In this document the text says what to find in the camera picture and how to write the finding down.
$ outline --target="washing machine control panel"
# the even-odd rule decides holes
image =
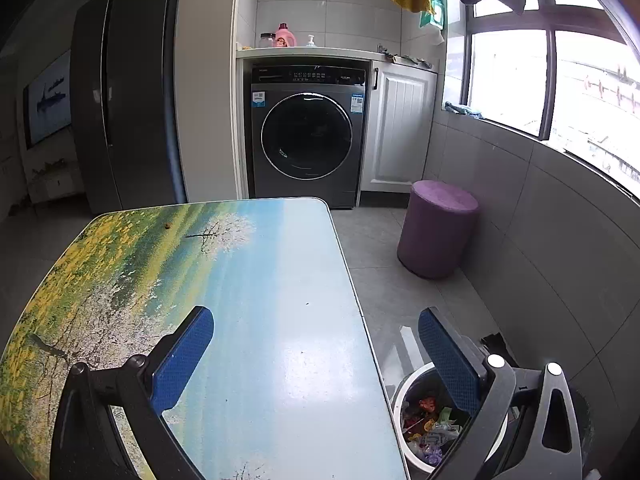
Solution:
[[[320,83],[364,86],[366,72],[340,66],[262,66],[252,73],[253,83]]]

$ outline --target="window frame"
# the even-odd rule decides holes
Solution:
[[[546,32],[546,83],[545,99],[540,121],[540,130],[536,136],[523,132],[509,124],[498,121],[511,130],[538,140],[549,140],[551,123],[556,104],[556,82],[558,78],[558,53],[556,49],[556,31],[580,32],[607,40],[625,44],[625,40],[616,27],[615,18],[603,9],[593,7],[556,4],[556,0],[538,0],[537,10],[525,10],[521,16],[515,12],[501,12],[487,16],[475,16],[474,6],[464,6],[465,48],[463,54],[462,86],[460,104],[469,104],[469,92],[472,78],[473,36],[482,32],[502,30],[544,30]]]

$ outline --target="front-loading washing machine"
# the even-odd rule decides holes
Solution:
[[[256,198],[315,196],[354,207],[366,110],[366,72],[336,66],[252,71]]]

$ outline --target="refrigerator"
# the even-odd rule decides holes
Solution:
[[[186,202],[174,96],[178,0],[91,0],[71,44],[71,124],[94,214]]]

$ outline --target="glass jar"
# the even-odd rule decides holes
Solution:
[[[273,32],[265,32],[260,35],[258,48],[271,48],[276,46],[276,35]]]

